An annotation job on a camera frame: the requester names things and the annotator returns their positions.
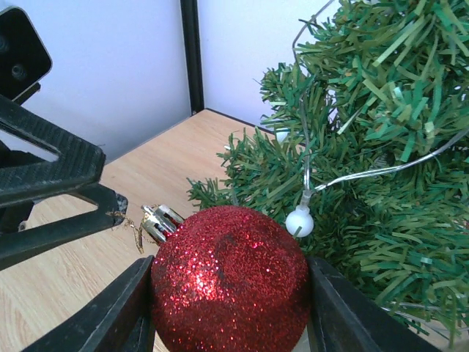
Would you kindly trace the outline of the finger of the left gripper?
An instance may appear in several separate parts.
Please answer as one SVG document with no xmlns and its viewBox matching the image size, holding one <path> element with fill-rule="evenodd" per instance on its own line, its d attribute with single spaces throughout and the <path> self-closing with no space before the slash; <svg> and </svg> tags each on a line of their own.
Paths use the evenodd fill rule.
<svg viewBox="0 0 469 352">
<path fill-rule="evenodd" d="M 96 205 L 97 209 L 1 236 L 1 270 L 62 244 L 115 227 L 123 222 L 128 209 L 126 197 L 100 184 L 82 188 L 72 196 Z"/>
<path fill-rule="evenodd" d="M 106 161 L 102 149 L 1 97 L 1 129 L 57 155 L 1 169 L 1 206 L 44 199 L 99 181 Z"/>
</svg>

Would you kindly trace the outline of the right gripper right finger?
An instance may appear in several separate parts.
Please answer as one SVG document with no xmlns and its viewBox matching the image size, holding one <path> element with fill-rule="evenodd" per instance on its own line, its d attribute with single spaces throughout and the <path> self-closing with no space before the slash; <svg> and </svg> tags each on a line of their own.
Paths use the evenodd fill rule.
<svg viewBox="0 0 469 352">
<path fill-rule="evenodd" d="M 312 351 L 436 351 L 355 289 L 333 266 L 308 257 Z"/>
</svg>

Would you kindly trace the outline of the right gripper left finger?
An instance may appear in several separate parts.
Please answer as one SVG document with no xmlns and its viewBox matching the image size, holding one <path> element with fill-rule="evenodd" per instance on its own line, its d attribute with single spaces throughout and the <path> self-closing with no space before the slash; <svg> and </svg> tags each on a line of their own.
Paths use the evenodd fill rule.
<svg viewBox="0 0 469 352">
<path fill-rule="evenodd" d="M 152 351 L 149 313 L 153 256 L 140 258 L 85 307 L 25 351 Z"/>
</svg>

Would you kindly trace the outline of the fairy light string white beads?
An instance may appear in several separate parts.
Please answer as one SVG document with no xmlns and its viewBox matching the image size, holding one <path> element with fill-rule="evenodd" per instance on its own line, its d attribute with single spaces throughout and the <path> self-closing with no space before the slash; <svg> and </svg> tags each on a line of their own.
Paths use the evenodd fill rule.
<svg viewBox="0 0 469 352">
<path fill-rule="evenodd" d="M 327 1 L 303 20 L 271 106 L 304 183 L 378 222 L 468 223 L 468 3 Z"/>
</svg>

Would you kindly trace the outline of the red ball ornament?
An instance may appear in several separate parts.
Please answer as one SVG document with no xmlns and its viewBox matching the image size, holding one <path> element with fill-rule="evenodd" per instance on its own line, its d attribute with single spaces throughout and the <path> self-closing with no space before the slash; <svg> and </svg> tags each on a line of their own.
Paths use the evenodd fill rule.
<svg viewBox="0 0 469 352">
<path fill-rule="evenodd" d="M 135 241 L 159 246 L 150 312 L 169 351 L 292 351 L 309 319 L 311 280 L 296 240 L 269 216 L 221 205 L 183 218 L 143 207 Z"/>
</svg>

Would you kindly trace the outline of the small green christmas tree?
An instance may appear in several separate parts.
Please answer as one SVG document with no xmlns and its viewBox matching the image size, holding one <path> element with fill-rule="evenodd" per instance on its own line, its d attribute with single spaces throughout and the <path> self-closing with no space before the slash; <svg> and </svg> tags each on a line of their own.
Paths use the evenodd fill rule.
<svg viewBox="0 0 469 352">
<path fill-rule="evenodd" d="M 314 220 L 301 249 L 399 322 L 455 344 L 468 332 L 468 3 L 322 1 L 294 62 L 260 83 L 272 114 L 231 135 L 201 209 Z"/>
</svg>

